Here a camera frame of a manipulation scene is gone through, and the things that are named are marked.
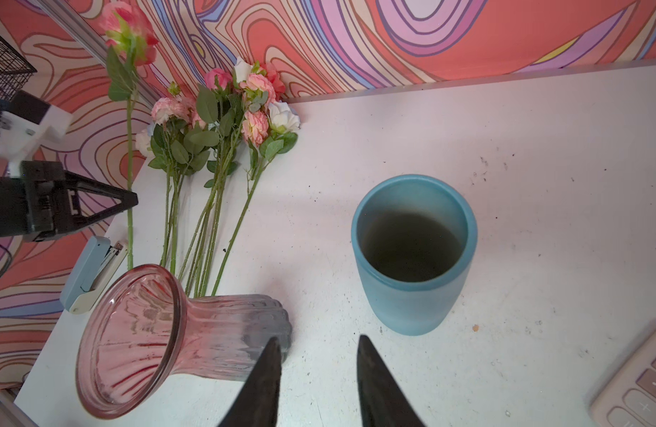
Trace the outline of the teal ceramic vase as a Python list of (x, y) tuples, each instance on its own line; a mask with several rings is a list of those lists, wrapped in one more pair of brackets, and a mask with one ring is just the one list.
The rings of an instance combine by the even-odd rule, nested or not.
[(461, 295), (478, 243), (468, 201), (420, 175), (390, 178), (356, 208), (351, 243), (376, 317), (404, 336), (441, 325)]

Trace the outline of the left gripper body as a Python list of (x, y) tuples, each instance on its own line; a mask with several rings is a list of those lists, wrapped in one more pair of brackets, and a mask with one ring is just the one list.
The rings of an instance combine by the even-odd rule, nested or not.
[(61, 238), (66, 234), (64, 167), (49, 161), (25, 161), (21, 167), (19, 178), (0, 177), (0, 238)]

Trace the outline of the light pink carnation stem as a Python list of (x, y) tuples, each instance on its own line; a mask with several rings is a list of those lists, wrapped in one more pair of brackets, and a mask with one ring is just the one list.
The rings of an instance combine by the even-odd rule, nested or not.
[(184, 262), (185, 290), (193, 297), (212, 296), (226, 263), (214, 264), (219, 240), (221, 211), (229, 177), (240, 169), (240, 149), (247, 149), (245, 168), (247, 203), (252, 201), (263, 172), (298, 141), (299, 117), (283, 101), (285, 85), (269, 63), (239, 62), (230, 73), (214, 69), (196, 100), (196, 134), (193, 142), (204, 149), (205, 167), (211, 176), (205, 183), (207, 202), (196, 224)]

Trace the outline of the pink flower bunch on table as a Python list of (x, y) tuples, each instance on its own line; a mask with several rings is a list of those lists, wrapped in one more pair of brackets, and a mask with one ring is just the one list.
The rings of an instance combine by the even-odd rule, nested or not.
[(178, 267), (178, 223), (181, 192), (187, 177), (200, 171), (210, 156), (210, 147), (193, 140), (209, 131), (196, 102), (173, 82), (168, 95), (158, 99), (151, 111), (152, 122), (136, 137), (135, 146), (151, 169), (166, 174), (165, 224), (159, 264), (174, 273)]

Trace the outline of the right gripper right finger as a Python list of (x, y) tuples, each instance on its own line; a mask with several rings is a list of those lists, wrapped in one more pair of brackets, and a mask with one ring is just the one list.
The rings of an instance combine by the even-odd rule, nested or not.
[(363, 426), (423, 426), (368, 336), (359, 338), (357, 389)]

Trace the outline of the dark pink rose stem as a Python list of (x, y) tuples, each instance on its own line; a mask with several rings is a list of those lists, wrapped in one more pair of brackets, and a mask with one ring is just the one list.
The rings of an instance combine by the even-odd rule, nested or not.
[(133, 185), (134, 133), (132, 114), (137, 102), (138, 69), (154, 62), (158, 39), (146, 14), (136, 5), (117, 1), (105, 5), (100, 26), (107, 37), (108, 97), (126, 103), (127, 190)]

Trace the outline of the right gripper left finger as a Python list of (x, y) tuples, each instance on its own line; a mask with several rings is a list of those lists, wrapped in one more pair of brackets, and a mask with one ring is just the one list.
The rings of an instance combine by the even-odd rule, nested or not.
[(279, 339), (273, 337), (219, 426), (276, 426), (281, 376), (281, 345)]

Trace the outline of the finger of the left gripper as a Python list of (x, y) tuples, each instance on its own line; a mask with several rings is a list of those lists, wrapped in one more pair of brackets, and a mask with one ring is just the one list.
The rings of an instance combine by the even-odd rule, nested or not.
[(81, 231), (138, 205), (137, 193), (72, 172), (64, 173), (63, 189), (64, 234)]

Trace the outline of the white rose stem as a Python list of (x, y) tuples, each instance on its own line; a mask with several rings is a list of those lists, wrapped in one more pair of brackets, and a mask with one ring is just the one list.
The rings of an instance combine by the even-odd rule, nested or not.
[(247, 170), (246, 199), (226, 247), (224, 258), (217, 271), (211, 296), (219, 290), (219, 284), (233, 253), (245, 216), (250, 208), (258, 184), (267, 167), (275, 158), (291, 151), (297, 144), (301, 120), (296, 111), (285, 101), (272, 101), (264, 111), (246, 111), (242, 121), (242, 137), (249, 148), (250, 167)]

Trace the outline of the pink calculator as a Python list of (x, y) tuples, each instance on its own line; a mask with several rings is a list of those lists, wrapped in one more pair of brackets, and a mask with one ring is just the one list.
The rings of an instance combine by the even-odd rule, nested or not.
[(589, 407), (598, 426), (656, 426), (656, 323)]

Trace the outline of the salmon pink rose stem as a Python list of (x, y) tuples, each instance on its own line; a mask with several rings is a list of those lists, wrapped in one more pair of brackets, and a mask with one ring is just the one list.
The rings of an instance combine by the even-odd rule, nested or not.
[(210, 147), (209, 159), (203, 167), (209, 174), (203, 184), (209, 195), (196, 222), (178, 278), (187, 295), (202, 297), (210, 281), (226, 181), (235, 170), (241, 108), (235, 94), (210, 89), (198, 94), (196, 108), (200, 118), (211, 125), (209, 131), (193, 137), (195, 142)]

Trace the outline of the blue stapler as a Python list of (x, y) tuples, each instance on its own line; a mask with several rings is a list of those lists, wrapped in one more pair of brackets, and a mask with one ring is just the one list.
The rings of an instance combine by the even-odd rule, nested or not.
[(128, 253), (127, 244), (93, 236), (70, 273), (59, 301), (71, 314), (89, 312), (108, 287)]

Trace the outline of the pink glass vase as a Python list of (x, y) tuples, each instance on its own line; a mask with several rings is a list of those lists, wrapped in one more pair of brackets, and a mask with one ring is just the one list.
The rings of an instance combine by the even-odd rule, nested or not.
[(76, 363), (82, 406), (99, 419), (128, 414), (170, 375), (244, 381), (267, 342), (292, 346), (288, 311), (268, 295), (189, 298), (166, 269), (123, 274), (86, 325)]

